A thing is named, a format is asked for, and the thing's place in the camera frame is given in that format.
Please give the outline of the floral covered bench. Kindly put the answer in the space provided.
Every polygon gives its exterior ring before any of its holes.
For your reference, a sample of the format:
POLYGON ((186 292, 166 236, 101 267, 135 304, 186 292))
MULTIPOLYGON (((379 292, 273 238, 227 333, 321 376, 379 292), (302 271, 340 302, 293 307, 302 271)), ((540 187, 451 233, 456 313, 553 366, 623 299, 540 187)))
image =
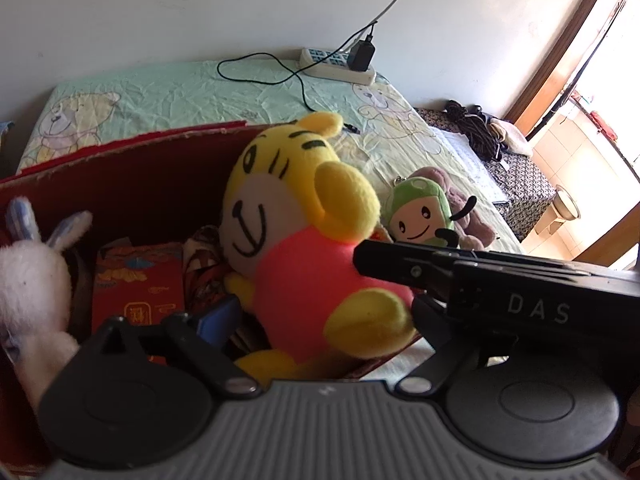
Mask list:
POLYGON ((521 242, 555 196, 555 188, 533 162, 518 128, 477 105, 449 101, 443 110, 419 107, 427 125, 442 132, 465 167, 480 167, 491 182, 485 194, 521 242))

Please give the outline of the green plush doll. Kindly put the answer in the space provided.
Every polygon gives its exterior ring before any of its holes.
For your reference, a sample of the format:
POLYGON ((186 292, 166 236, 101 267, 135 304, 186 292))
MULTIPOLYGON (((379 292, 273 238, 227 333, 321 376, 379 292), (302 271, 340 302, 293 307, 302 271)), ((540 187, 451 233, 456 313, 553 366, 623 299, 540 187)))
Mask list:
POLYGON ((458 248, 454 224, 469 214, 477 198, 469 197, 452 212, 444 189, 434 180, 412 177, 397 183, 382 207, 382 223, 394 242, 458 248))

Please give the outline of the red envelope packet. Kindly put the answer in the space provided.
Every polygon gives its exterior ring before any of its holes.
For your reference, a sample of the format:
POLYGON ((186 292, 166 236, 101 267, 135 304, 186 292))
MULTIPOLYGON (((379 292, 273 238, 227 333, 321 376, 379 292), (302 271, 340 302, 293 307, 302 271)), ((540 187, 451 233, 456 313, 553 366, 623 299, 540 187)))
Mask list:
POLYGON ((181 244, 126 243, 99 252, 91 305, 94 332, 112 316, 132 325, 154 325, 183 310, 181 244))

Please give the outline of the yellow tiger plush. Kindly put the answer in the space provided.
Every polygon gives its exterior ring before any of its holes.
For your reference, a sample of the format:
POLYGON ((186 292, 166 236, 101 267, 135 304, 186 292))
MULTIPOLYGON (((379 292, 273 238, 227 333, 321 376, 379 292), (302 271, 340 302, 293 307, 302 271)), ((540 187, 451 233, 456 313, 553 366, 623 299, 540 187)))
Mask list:
POLYGON ((378 226, 381 205, 332 148, 342 128, 342 116, 330 112, 268 128, 227 183, 220 241, 232 271, 224 284, 270 344, 236 364, 263 386, 341 378, 416 336, 412 290, 367 278, 352 262, 378 226))

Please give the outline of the red cardboard box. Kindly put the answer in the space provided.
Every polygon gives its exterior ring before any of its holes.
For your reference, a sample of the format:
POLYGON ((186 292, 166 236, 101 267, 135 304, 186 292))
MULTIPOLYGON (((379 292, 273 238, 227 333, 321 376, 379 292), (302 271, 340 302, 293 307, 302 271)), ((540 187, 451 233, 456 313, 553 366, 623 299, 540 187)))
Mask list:
MULTIPOLYGON (((85 209, 94 237, 171 238, 221 225, 231 171, 266 129, 140 136, 1 185, 45 226, 85 209)), ((58 460, 49 479, 396 479, 409 468, 408 404, 382 382, 275 379, 250 400, 171 400, 119 378, 108 321, 63 368, 38 411, 58 460)))

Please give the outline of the pink plush bear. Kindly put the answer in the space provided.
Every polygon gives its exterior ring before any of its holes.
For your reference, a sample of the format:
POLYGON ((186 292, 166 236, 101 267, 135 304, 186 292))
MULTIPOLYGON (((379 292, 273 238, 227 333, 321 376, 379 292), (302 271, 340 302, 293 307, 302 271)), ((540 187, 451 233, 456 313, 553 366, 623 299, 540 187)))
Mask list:
MULTIPOLYGON (((421 177, 435 181, 444 190, 451 212, 458 214, 471 198, 454 186, 447 171, 437 167, 423 167, 410 177, 421 177)), ((470 210, 465 216, 457 218, 454 229, 460 236, 460 247, 463 249, 484 250, 496 239, 495 230, 480 216, 476 209, 470 210)))

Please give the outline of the white power strip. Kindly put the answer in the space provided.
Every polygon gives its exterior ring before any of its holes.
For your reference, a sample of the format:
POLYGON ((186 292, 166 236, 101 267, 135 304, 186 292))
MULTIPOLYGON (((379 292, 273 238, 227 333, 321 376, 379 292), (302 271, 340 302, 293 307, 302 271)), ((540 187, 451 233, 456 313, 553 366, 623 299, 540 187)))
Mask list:
POLYGON ((365 72, 351 70, 347 65, 347 54, 331 53, 326 50, 303 48, 300 50, 298 67, 303 74, 336 81, 370 86, 375 82, 376 71, 373 67, 365 72))

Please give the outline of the black charger adapter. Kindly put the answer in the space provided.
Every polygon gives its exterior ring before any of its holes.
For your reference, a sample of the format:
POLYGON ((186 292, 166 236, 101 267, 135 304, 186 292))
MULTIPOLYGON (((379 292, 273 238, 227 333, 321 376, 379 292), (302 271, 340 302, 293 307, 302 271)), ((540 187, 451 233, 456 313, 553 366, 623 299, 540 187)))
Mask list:
POLYGON ((347 66, 354 72, 364 73, 371 64, 375 46, 372 42, 373 35, 367 34, 363 40, 359 40, 349 51, 347 66))

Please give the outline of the green bear print bedsheet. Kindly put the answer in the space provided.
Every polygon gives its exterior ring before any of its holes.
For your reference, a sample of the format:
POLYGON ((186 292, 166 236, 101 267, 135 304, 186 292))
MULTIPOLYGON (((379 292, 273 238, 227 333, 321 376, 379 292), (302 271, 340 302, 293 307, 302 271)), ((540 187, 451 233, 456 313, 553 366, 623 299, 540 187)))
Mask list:
POLYGON ((356 129, 332 139, 334 150, 369 179, 378 196, 385 197, 396 178, 422 167, 445 170, 456 188, 477 197, 476 211, 496 232, 492 249, 520 251, 485 194, 487 183, 386 78, 362 86, 284 76, 277 62, 258 58, 232 63, 223 75, 214 61, 181 62, 62 82, 43 107, 17 169, 152 131, 234 120, 292 122, 308 110, 329 110, 356 129))

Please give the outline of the white plush rabbit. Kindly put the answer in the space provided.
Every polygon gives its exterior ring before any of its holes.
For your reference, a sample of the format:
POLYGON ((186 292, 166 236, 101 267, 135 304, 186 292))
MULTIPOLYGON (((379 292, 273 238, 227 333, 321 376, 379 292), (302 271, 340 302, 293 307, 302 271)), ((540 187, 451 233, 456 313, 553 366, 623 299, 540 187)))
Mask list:
POLYGON ((1 248, 1 348, 33 410, 79 349, 67 331, 73 286, 63 252, 91 223, 89 211, 78 212, 43 240, 28 198, 15 197, 6 210, 14 242, 1 248))

